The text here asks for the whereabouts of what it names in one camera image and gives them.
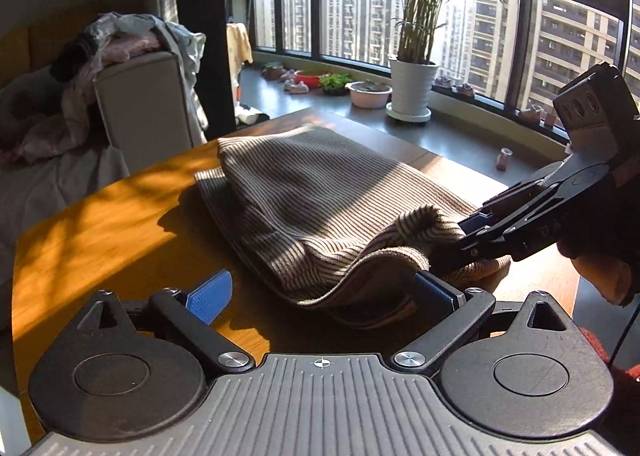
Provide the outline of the right hand on gripper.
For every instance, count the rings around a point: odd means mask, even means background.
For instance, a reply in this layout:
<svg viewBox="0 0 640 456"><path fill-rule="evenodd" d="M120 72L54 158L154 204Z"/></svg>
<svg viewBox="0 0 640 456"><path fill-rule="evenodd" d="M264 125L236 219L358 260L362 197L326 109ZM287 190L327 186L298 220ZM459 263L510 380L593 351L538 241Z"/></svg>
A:
<svg viewBox="0 0 640 456"><path fill-rule="evenodd" d="M639 178L617 185L610 169L582 169L580 192L568 204L568 224L556 242L576 271L612 305L639 294Z"/></svg>

